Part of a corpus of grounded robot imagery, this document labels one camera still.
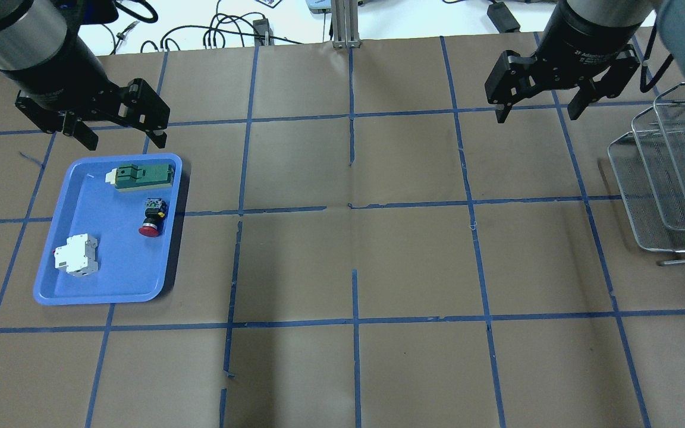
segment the wire mesh basket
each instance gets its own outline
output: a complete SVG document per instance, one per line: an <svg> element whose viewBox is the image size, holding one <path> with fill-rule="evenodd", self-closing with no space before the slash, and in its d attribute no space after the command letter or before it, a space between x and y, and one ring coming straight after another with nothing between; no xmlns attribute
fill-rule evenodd
<svg viewBox="0 0 685 428"><path fill-rule="evenodd" d="M633 235L644 250L685 253L685 84L660 95L631 127L608 154Z"/></svg>

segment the white floor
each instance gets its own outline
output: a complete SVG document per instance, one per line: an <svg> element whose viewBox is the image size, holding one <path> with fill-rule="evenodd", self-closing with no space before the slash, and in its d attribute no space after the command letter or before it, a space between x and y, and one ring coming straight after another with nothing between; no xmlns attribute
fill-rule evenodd
<svg viewBox="0 0 685 428"><path fill-rule="evenodd" d="M118 54L133 54L145 40L159 44L161 36L174 27L187 24L208 25L215 14L215 0L149 0L160 15L155 24L139 25L131 31L127 40L118 49ZM128 7L143 9L126 2ZM453 36L460 34L495 33L486 9L486 0L465 0L453 5L441 0L370 0L359 8L359 32L362 39L402 39L427 36ZM546 27L554 4L549 2L531 3L509 1L508 7L521 24L523 32L540 32ZM312 14L305 0L283 0L274 9L255 0L221 0L220 12L242 15L250 11L260 11L269 18L274 35L286 37L302 43L319 43L328 40L329 14ZM109 25L114 33L121 32L134 21L120 12L120 19ZM171 35L182 49L202 49L201 29L179 30ZM112 51L111 35L101 26L84 26L81 38L97 55ZM252 40L246 40L252 46ZM227 47L241 46L239 36L228 35ZM145 51L151 51L149 45Z"/></svg>

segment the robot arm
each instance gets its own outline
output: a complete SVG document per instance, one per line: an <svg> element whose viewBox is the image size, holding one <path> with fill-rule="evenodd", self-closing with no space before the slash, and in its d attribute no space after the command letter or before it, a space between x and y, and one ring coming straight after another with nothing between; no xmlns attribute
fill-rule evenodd
<svg viewBox="0 0 685 428"><path fill-rule="evenodd" d="M602 97L617 97L641 65L628 41L653 8L660 37L685 75L685 0L560 0L536 52L503 52L486 80L498 122L544 90L579 88L567 108L571 119Z"/></svg>
<svg viewBox="0 0 685 428"><path fill-rule="evenodd" d="M88 149L97 135L84 123L134 127L165 146L168 105L144 79L109 81L78 37L86 3L55 8L49 0L0 0L0 71L21 89L15 105L46 133L62 132Z"/></svg>

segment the white device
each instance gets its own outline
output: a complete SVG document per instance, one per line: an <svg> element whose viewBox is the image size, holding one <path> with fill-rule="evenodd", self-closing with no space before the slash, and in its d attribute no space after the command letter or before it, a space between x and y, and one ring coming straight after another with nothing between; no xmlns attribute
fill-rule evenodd
<svg viewBox="0 0 685 428"><path fill-rule="evenodd" d="M55 268L78 277L97 272L96 250L97 238L88 233L70 236L65 246L54 250Z"/></svg>

